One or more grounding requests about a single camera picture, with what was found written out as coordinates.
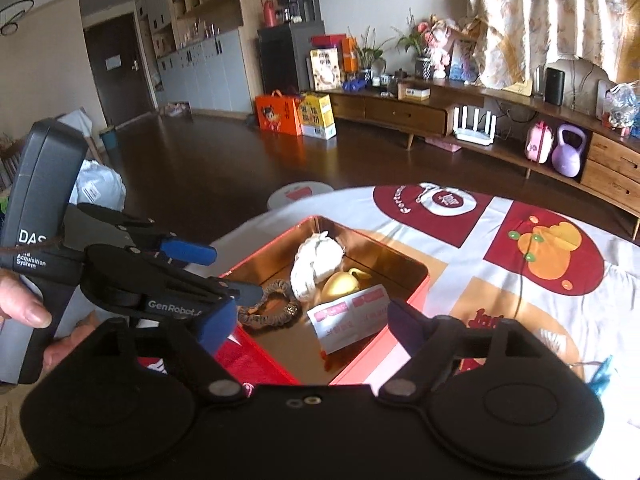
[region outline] potted plant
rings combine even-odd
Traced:
[[[372,66],[377,60],[381,59],[385,63],[386,68],[386,61],[382,57],[382,54],[384,54],[383,47],[393,38],[376,44],[376,29],[371,30],[371,27],[367,27],[367,30],[361,35],[360,39],[362,41],[356,40],[356,53],[358,54],[358,62],[360,63],[360,78],[368,81],[372,77]]]
[[[415,76],[421,79],[428,79],[431,76],[431,59],[427,55],[428,46],[425,42],[425,31],[429,28],[429,23],[416,23],[415,16],[409,9],[409,16],[406,19],[409,33],[405,34],[396,27],[391,27],[398,34],[398,43],[396,48],[404,48],[405,52],[411,49],[415,50]]]

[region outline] green plant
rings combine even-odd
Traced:
[[[404,48],[405,52],[414,49],[418,56],[423,56],[426,51],[426,45],[424,43],[424,27],[422,23],[417,25],[415,23],[415,16],[411,9],[409,9],[409,16],[406,19],[406,24],[409,27],[409,33],[405,34],[397,27],[391,27],[398,34],[398,43],[396,48]]]
[[[349,29],[348,33],[352,38],[356,39]],[[393,39],[389,38],[380,44],[376,44],[376,29],[371,30],[371,27],[367,27],[367,30],[360,38],[362,39],[362,44],[356,39],[356,52],[358,53],[361,70],[371,68],[373,63],[379,59],[384,60],[382,57],[384,54],[383,47]]]

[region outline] red bottle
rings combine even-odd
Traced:
[[[276,21],[276,10],[273,7],[273,0],[262,0],[262,12],[264,13],[265,27],[275,27],[278,24]]]

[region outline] fingernail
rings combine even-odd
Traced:
[[[51,324],[51,314],[39,303],[33,303],[24,313],[26,320],[35,328],[46,328]]]

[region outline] black speaker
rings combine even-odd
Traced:
[[[545,101],[561,106],[564,97],[564,72],[555,68],[547,68],[545,79]]]

